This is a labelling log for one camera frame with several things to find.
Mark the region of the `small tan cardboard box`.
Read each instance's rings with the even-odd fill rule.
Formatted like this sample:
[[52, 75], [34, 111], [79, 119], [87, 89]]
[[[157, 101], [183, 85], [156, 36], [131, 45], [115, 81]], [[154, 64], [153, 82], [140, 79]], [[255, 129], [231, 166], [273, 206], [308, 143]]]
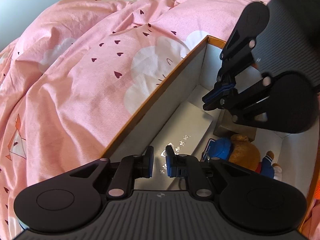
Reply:
[[217, 137], [231, 137], [234, 134], [246, 135], [250, 142], [255, 140], [257, 129], [232, 122], [232, 116], [227, 110], [221, 110], [213, 135]]

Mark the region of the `white glasses case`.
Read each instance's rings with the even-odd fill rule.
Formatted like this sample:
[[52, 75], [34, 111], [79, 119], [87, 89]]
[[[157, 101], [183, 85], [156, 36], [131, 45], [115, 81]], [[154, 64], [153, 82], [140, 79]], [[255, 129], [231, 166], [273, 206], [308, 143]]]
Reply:
[[193, 154], [212, 120], [211, 115], [192, 103], [181, 103], [151, 143], [154, 147], [152, 177], [136, 179], [135, 189], [178, 190], [179, 179], [167, 175], [165, 147], [171, 145], [175, 154]]

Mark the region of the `orange white cardboard box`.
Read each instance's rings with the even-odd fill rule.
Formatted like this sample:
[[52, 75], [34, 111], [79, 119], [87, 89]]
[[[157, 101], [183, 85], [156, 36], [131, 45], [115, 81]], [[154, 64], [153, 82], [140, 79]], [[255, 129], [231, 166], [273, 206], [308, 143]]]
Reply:
[[202, 42], [135, 115], [114, 148], [98, 239], [301, 239], [306, 213], [299, 183], [279, 182], [220, 157], [200, 160], [201, 144], [220, 113], [250, 128], [305, 135], [317, 121], [317, 96], [302, 73], [269, 85], [255, 70], [235, 68], [231, 88], [208, 89], [219, 74], [217, 44]]

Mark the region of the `pink patterned bed quilt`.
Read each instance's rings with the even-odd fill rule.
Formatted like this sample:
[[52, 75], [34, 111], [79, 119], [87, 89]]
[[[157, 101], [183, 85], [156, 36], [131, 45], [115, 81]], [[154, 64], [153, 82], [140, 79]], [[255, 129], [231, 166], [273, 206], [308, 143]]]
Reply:
[[1, 51], [1, 239], [26, 187], [98, 159], [206, 36], [270, 0], [61, 0]]

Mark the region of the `brown teddy bear keychain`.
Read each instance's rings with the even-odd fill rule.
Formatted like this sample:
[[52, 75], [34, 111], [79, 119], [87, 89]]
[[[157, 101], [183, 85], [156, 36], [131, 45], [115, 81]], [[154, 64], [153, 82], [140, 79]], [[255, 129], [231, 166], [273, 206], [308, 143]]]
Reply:
[[207, 162], [212, 158], [226, 160], [260, 175], [282, 181], [282, 168], [274, 162], [274, 153], [267, 151], [261, 157], [258, 148], [242, 134], [217, 140], [209, 139], [201, 155], [201, 161]]

